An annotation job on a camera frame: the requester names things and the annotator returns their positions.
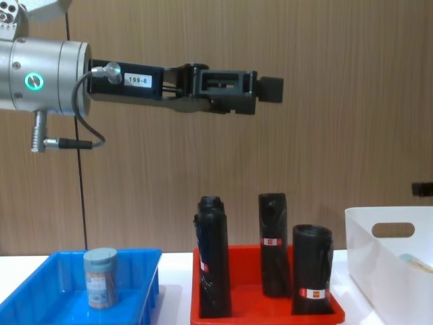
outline red plastic tray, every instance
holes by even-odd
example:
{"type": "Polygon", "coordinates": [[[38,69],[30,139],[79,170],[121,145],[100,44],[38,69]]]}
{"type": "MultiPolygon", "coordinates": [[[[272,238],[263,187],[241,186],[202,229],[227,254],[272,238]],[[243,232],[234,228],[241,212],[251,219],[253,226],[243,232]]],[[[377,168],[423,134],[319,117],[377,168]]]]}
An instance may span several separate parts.
{"type": "MultiPolygon", "coordinates": [[[[292,264],[292,246],[288,257],[292,264]]],[[[344,311],[331,295],[334,313],[317,316],[292,315],[292,300],[262,294],[260,246],[230,246],[232,317],[200,318],[200,256],[193,252],[191,325],[336,325],[344,322],[344,311]]]]}

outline black plastic roll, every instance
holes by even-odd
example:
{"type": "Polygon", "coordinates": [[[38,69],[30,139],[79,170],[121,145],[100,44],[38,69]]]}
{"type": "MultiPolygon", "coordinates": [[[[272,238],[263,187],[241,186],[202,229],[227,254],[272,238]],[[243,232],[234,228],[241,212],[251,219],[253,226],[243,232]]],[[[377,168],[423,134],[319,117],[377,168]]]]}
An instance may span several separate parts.
{"type": "Polygon", "coordinates": [[[200,317],[231,316],[227,217],[218,196],[204,196],[194,217],[200,252],[200,317]]]}
{"type": "Polygon", "coordinates": [[[287,204],[283,193],[258,196],[263,294],[291,297],[287,254],[287,204]]]}
{"type": "Polygon", "coordinates": [[[331,230],[318,225],[293,228],[293,314],[333,312],[329,293],[333,254],[331,230]]]}

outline canister lid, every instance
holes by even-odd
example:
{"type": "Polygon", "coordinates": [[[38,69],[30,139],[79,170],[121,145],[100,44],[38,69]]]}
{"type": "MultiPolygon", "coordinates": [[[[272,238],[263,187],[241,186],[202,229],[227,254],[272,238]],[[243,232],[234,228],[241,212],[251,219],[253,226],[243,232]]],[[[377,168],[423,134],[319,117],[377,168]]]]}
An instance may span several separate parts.
{"type": "Polygon", "coordinates": [[[84,254],[84,269],[90,273],[111,272],[116,267],[117,251],[114,248],[92,249],[84,254]]]}

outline blue plastic tray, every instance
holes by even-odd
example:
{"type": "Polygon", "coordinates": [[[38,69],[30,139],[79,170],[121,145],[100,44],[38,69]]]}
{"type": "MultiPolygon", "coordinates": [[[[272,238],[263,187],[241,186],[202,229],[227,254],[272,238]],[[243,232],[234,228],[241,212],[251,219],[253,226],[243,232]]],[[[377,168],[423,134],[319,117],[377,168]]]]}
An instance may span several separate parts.
{"type": "Polygon", "coordinates": [[[105,310],[87,304],[85,251],[52,254],[1,305],[1,325],[146,325],[158,288],[158,249],[118,251],[119,302],[105,310]]]}

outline black cable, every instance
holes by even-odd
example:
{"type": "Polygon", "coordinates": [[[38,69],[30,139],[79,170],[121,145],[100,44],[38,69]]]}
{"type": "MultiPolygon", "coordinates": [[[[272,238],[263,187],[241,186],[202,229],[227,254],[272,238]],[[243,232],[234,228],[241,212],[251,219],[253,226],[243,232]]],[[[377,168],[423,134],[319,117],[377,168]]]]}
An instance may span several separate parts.
{"type": "Polygon", "coordinates": [[[76,100],[78,97],[78,90],[80,89],[81,84],[84,86],[84,82],[89,79],[92,75],[91,71],[86,72],[84,75],[82,75],[78,80],[76,81],[76,84],[74,88],[72,89],[72,110],[75,113],[75,117],[78,120],[78,122],[81,123],[83,127],[85,127],[90,133],[94,134],[95,137],[99,139],[99,142],[92,143],[92,148],[97,148],[100,146],[103,146],[106,142],[106,139],[102,134],[100,134],[98,131],[96,131],[93,127],[91,127],[87,122],[84,120],[84,118],[81,116],[81,113],[76,105],[76,100]]]}

